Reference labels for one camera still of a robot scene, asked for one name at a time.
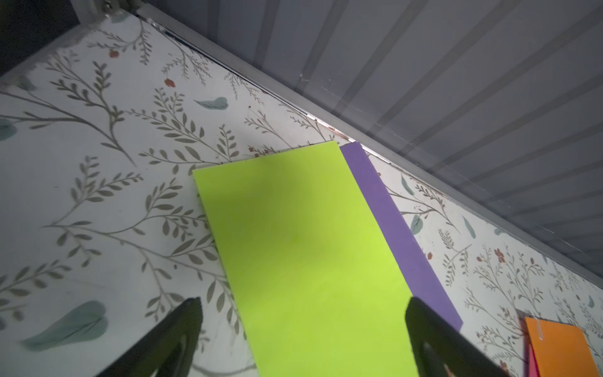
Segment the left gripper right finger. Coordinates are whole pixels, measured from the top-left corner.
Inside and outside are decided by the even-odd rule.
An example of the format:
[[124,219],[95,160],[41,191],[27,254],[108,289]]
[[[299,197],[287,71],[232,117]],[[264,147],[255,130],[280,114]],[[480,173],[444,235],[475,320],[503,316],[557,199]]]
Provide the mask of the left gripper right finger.
[[420,377],[506,375],[420,298],[410,299],[405,320]]

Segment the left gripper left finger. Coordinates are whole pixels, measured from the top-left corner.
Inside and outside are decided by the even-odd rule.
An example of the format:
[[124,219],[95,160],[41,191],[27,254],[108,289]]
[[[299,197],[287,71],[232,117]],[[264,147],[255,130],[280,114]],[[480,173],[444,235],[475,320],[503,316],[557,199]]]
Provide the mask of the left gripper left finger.
[[187,298],[100,376],[187,376],[203,323],[201,299]]

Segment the purple paper sheet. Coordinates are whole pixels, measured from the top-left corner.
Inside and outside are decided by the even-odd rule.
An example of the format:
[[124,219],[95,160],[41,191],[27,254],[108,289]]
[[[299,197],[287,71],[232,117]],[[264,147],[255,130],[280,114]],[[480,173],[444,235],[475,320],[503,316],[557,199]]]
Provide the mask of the purple paper sheet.
[[349,143],[340,149],[411,293],[444,318],[452,328],[460,331],[462,318],[361,144]]

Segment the lime green paper sheet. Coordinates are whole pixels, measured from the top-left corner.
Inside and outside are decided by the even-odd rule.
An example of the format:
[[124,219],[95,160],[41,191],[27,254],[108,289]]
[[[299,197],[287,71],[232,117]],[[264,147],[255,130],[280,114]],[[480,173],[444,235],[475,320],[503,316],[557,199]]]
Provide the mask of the lime green paper sheet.
[[259,375],[417,375],[411,291],[336,142],[193,177]]

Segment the magenta paper sheet centre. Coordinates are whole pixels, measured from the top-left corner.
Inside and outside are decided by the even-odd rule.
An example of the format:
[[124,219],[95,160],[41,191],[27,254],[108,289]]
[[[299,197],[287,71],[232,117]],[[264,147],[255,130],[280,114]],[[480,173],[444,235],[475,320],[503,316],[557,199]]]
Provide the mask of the magenta paper sheet centre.
[[535,359],[535,353],[532,344],[526,346],[527,367],[525,369],[526,377],[540,377],[540,371]]

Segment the orange paper sheet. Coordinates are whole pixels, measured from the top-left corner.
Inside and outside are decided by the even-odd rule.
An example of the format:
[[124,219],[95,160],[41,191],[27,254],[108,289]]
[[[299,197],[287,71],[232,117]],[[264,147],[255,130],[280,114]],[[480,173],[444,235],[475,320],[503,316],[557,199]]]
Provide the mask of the orange paper sheet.
[[540,376],[600,376],[580,328],[534,317],[525,323]]

